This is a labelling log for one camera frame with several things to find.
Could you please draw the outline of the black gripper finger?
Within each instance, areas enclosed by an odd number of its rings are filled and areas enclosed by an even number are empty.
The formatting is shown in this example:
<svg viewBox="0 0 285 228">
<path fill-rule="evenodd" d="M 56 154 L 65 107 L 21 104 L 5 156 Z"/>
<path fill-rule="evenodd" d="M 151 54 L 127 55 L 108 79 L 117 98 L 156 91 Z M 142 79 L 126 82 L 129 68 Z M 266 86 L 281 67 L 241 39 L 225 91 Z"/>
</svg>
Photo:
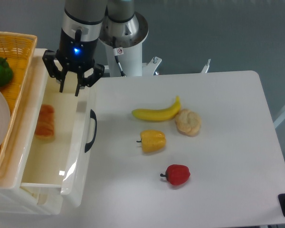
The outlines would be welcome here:
<svg viewBox="0 0 285 228">
<path fill-rule="evenodd" d="M 77 85 L 76 85 L 75 96 L 79 95 L 79 90 L 82 87 L 83 77 L 84 77 L 84 73 L 82 72 L 77 73 Z"/>
<path fill-rule="evenodd" d="M 67 70 L 62 70 L 61 71 L 61 74 L 60 74 L 60 88 L 59 88 L 59 92 L 62 93 L 63 92 L 63 89 L 64 89 L 64 83 L 65 83 L 65 78 L 66 78 L 66 75 L 67 75 Z"/>
</svg>

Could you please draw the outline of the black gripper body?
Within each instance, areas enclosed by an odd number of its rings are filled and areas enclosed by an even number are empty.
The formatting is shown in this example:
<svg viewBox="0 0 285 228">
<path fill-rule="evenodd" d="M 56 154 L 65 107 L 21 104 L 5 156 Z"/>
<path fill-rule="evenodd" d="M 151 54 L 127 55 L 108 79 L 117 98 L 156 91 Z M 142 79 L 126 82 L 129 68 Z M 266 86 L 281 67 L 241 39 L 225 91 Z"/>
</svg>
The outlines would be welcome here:
<svg viewBox="0 0 285 228">
<path fill-rule="evenodd" d="M 93 86 L 103 75 L 104 66 L 95 63 L 94 52 L 97 41 L 84 41 L 84 30 L 78 27 L 72 38 L 61 31 L 59 49 L 55 52 L 46 50 L 42 60 L 51 78 L 59 83 L 62 70 L 84 73 L 82 87 Z"/>
</svg>

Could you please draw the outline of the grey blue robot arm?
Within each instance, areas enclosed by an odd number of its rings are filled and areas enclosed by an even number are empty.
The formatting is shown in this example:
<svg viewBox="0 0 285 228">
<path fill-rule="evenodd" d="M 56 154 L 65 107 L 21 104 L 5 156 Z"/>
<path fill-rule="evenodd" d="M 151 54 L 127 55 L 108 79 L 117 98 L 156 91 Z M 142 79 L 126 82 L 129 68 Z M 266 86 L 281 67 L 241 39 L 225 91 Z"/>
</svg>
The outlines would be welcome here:
<svg viewBox="0 0 285 228">
<path fill-rule="evenodd" d="M 75 95 L 93 86 L 105 68 L 95 63 L 94 54 L 105 16 L 127 22 L 134 16 L 132 0 L 67 0 L 64 7 L 60 43 L 57 51 L 46 50 L 42 60 L 51 78 L 63 92 L 66 75 L 77 75 Z"/>
</svg>

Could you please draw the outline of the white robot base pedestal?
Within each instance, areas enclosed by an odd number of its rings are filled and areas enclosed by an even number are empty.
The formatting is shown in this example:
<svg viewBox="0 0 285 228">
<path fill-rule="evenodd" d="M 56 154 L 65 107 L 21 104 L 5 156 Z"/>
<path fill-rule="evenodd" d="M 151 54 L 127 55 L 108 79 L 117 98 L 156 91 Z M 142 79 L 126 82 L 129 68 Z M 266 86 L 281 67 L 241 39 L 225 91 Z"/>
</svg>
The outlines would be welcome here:
<svg viewBox="0 0 285 228">
<path fill-rule="evenodd" d="M 158 75 L 161 58 L 153 57 L 148 63 L 142 61 L 143 42 L 148 34 L 146 19 L 137 12 L 126 22 L 115 22 L 105 16 L 99 36 L 108 62 L 104 72 L 110 77 Z"/>
</svg>

